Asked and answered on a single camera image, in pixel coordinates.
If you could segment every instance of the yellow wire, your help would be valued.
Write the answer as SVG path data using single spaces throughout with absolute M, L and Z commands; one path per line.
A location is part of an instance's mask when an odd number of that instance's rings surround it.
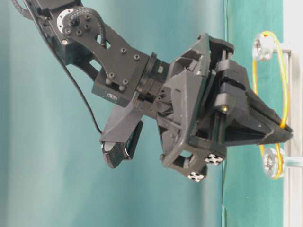
M 283 117 L 280 124 L 281 128 L 286 127 L 286 122 L 288 119 L 288 112 L 289 112 L 289 91 L 288 91 L 288 83 L 287 83 L 287 77 L 286 77 L 286 66 L 285 61 L 283 57 L 283 52 L 281 50 L 280 42 L 275 34 L 269 31 L 265 31 L 262 33 L 264 36 L 270 36 L 272 37 L 274 43 L 276 44 L 276 49 L 278 53 L 278 60 L 279 60 L 279 66 L 280 66 L 280 72 L 281 72 L 281 78 L 282 78 L 282 84 L 283 84 Z M 256 95 L 258 95 L 258 79 L 257 79 L 257 62 L 252 61 L 252 83 L 253 83 L 253 90 Z M 274 176 L 274 179 L 278 179 L 280 175 L 283 172 L 283 157 L 281 154 L 281 145 L 280 143 L 276 144 L 276 149 L 278 153 L 278 172 L 276 176 Z M 260 145 L 260 151 L 261 156 L 264 156 L 264 145 Z

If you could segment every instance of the bolt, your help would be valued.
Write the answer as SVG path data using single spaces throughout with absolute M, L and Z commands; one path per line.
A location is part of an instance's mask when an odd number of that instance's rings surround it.
M 63 40 L 62 40 L 62 44 L 63 44 L 63 45 L 67 45 L 67 44 L 68 44 L 68 41 L 67 41 L 66 39 L 63 39 Z
M 71 33 L 71 30 L 69 28 L 65 29 L 65 33 L 69 35 Z
M 128 80 L 124 79 L 124 80 L 123 80 L 123 84 L 124 84 L 124 85 L 128 85 Z
M 82 35 L 82 31 L 81 30 L 78 30 L 77 31 L 77 36 L 81 36 Z
M 221 107 L 221 110 L 222 110 L 224 113 L 226 113 L 226 112 L 229 111 L 229 107 L 228 107 L 227 105 L 224 105 L 224 106 Z
M 110 81 L 108 78 L 106 78 L 106 79 L 105 79 L 105 83 L 106 83 L 107 85 L 111 85 L 113 82 Z
M 120 86 L 119 86 L 119 90 L 120 90 L 120 91 L 125 91 L 125 87 L 120 85 Z
M 127 52 L 126 48 L 123 47 L 123 48 L 121 49 L 121 53 L 122 53 L 122 54 L 125 54 L 126 52 Z
M 303 168 L 303 157 L 286 157 L 282 149 L 281 154 L 283 172 L 285 172 L 286 168 Z M 262 162 L 265 174 L 271 178 L 275 178 L 279 168 L 277 151 L 273 148 L 266 148 Z
M 136 61 L 138 61 L 138 60 L 140 60 L 140 56 L 139 56 L 138 54 L 136 54 L 136 55 L 134 56 L 134 59 L 135 59 Z
M 117 96 L 115 96 L 115 95 L 113 95 L 111 93 L 108 93 L 107 97 L 109 97 L 110 99 L 113 99 L 113 100 L 117 100 L 118 99 Z
M 114 73 L 111 72 L 111 73 L 108 75 L 108 77 L 111 78 L 111 79 L 113 79 L 113 78 L 115 77 L 115 75 L 114 75 Z

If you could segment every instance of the screw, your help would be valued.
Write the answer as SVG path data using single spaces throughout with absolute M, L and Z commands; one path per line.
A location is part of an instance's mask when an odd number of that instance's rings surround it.
M 126 50 L 124 47 L 121 49 L 121 53 L 122 53 L 122 54 L 125 54 L 126 51 L 127 51 L 127 50 Z
M 128 80 L 124 79 L 124 80 L 123 80 L 123 84 L 124 84 L 124 85 L 128 85 Z
M 78 35 L 78 36 L 81 36 L 81 35 L 82 35 L 82 31 L 81 31 L 81 30 L 78 30 L 78 31 L 77 31 L 77 35 Z
M 224 105 L 224 106 L 221 107 L 221 110 L 222 110 L 224 113 L 226 113 L 226 112 L 229 111 L 229 107 L 228 107 L 227 105 Z
M 135 59 L 136 61 L 138 61 L 138 60 L 140 60 L 140 56 L 139 56 L 138 54 L 136 54 L 136 55 L 134 56 L 134 59 Z
M 85 28 L 85 30 L 89 30 L 90 26 L 89 25 L 85 25 L 84 28 Z
M 111 73 L 108 75 L 108 77 L 111 78 L 111 79 L 113 79 L 113 78 L 115 77 L 115 75 L 114 75 L 114 73 L 111 72 Z
M 71 30 L 69 28 L 65 29 L 65 33 L 69 35 L 71 33 Z
M 67 45 L 67 44 L 68 44 L 68 41 L 67 41 L 66 39 L 63 39 L 63 40 L 62 40 L 62 44 L 63 44 L 63 45 Z

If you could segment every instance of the fabric backdrop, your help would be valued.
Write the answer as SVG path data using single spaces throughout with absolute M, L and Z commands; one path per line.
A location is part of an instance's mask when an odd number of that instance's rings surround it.
M 200 33 L 224 37 L 223 0 L 82 2 L 130 45 L 167 62 Z M 0 1 L 0 19 L 0 226 L 221 226 L 221 167 L 202 183 L 164 169 L 147 117 L 134 160 L 106 167 L 87 109 L 34 24 L 9 0 Z M 69 69 L 103 127 L 112 105 Z

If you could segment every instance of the green curtain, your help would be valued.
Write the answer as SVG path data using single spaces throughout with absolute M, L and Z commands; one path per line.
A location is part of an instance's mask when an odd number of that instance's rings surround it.
M 208 32 L 223 38 L 223 0 L 83 0 L 132 46 L 172 62 Z M 221 226 L 222 168 L 195 183 L 159 161 L 156 122 L 132 162 L 106 167 L 89 113 L 38 35 L 0 2 L 0 226 Z M 103 127 L 112 105 L 69 67 Z
M 233 59 L 247 68 L 251 80 L 251 48 L 258 33 L 274 32 L 283 41 L 282 0 L 228 0 L 226 37 L 235 45 Z M 258 63 L 258 94 L 282 113 L 282 83 L 277 56 Z M 223 204 L 228 227 L 282 227 L 283 180 L 272 180 L 262 169 L 256 145 L 228 149 Z

